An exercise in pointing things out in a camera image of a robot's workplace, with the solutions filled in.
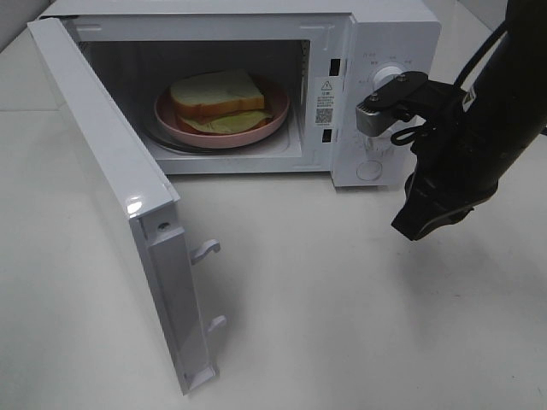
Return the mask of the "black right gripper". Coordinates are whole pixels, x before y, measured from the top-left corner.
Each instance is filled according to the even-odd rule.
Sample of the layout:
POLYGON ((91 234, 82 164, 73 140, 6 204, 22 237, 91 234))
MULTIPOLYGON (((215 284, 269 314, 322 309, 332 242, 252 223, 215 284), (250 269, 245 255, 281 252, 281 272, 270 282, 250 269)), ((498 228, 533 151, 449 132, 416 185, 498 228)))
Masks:
POLYGON ((426 73, 409 71, 362 101, 367 109, 388 109, 403 100, 411 114, 426 120, 412 134, 417 164, 404 186, 405 203, 391 222, 408 240, 458 223, 497 191, 498 179, 482 182, 473 169, 479 148, 465 136, 464 95, 453 85, 428 79, 426 73))

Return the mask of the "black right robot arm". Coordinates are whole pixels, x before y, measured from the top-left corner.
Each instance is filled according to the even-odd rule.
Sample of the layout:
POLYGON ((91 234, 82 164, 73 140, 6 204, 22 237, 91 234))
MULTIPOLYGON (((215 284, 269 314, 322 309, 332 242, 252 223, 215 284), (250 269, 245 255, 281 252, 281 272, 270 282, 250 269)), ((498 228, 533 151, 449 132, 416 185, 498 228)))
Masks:
POLYGON ((504 21, 451 84, 408 71, 356 106, 360 132, 391 136, 416 157, 393 227, 417 241, 462 221, 546 127, 546 4, 511 1, 504 21))

